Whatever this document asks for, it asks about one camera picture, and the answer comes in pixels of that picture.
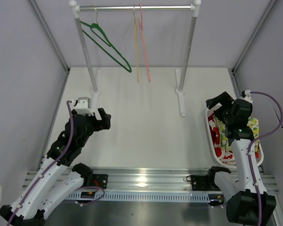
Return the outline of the green clothes hanger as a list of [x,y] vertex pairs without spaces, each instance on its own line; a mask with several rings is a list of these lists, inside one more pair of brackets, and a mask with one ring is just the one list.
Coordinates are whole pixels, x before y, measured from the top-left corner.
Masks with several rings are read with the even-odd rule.
[[[118,51],[118,49],[111,43],[111,41],[106,36],[104,30],[99,26],[98,23],[92,23],[88,24],[86,22],[83,22],[80,20],[80,24],[88,27],[90,31],[104,43],[104,47],[100,45],[88,32],[86,32],[84,29],[82,29],[83,33],[92,40],[107,56],[109,56],[114,62],[116,62],[119,66],[121,66],[123,69],[125,69],[128,73],[132,72],[132,68],[127,61],[127,59]],[[123,61],[125,64],[118,61],[112,54],[110,54],[107,49],[112,49],[113,52],[115,52]]]

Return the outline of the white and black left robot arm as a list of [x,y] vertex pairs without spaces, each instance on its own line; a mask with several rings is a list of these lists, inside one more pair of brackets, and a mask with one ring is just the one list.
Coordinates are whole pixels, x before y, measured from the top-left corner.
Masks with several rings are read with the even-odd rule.
[[111,115],[98,109],[101,119],[94,114],[69,111],[69,121],[57,140],[51,145],[43,164],[20,197],[11,205],[0,208],[0,216],[9,226],[42,226],[46,219],[72,192],[91,189],[105,193],[106,183],[93,174],[83,163],[72,167],[67,177],[58,185],[57,179],[81,154],[82,148],[94,132],[110,129]]

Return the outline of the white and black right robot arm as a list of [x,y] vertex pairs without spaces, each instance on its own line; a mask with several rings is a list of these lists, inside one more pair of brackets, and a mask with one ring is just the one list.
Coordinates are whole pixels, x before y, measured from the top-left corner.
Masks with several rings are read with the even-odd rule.
[[265,226],[276,208],[276,198],[267,193],[260,176],[253,147],[255,138],[248,126],[252,113],[250,94],[233,99],[227,92],[208,99],[206,107],[217,104],[215,116],[225,124],[225,135],[233,152],[238,180],[227,169],[218,169],[207,176],[206,185],[218,188],[226,199],[226,216],[229,222],[244,226]]

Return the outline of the red poppy print skirt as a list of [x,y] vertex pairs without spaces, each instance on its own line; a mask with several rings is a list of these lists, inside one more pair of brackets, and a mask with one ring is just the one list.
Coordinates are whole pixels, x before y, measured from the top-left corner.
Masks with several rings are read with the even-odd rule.
[[[227,166],[236,166],[236,162],[235,162],[235,158],[234,158],[234,154],[233,152],[226,152],[225,149],[221,148],[219,146],[219,141],[220,141],[220,136],[219,136],[219,130],[217,128],[217,126],[215,125],[215,122],[213,120],[213,113],[208,117],[208,124],[209,124],[209,131],[211,134],[211,139],[213,142],[213,147],[214,147],[214,153],[217,157],[217,159],[227,165]],[[258,161],[261,154],[261,150],[259,147],[259,140],[257,140],[255,142],[255,144],[253,145],[255,147],[255,157],[256,160]]]

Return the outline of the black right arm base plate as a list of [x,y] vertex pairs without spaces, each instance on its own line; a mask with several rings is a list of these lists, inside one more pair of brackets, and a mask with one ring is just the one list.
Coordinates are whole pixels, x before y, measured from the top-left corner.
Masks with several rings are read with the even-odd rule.
[[185,179],[190,182],[193,191],[220,191],[213,178],[208,175],[188,175]]

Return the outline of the lemon print skirt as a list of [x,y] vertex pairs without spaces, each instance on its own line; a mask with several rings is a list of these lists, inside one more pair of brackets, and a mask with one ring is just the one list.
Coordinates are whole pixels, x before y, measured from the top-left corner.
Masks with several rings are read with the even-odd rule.
[[[225,136],[225,124],[221,122],[215,116],[214,113],[213,113],[213,120],[219,130],[219,136],[220,136],[219,146],[225,149],[226,152],[231,152],[232,150],[230,148],[228,138]],[[248,127],[252,129],[254,138],[258,138],[259,137],[259,120],[257,118],[249,118],[247,125]]]

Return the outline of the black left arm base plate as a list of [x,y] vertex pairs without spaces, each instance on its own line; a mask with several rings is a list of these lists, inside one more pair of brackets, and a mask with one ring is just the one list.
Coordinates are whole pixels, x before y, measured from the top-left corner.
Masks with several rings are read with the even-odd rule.
[[101,187],[103,189],[107,188],[108,184],[108,174],[93,174],[92,179],[89,183],[90,186]]

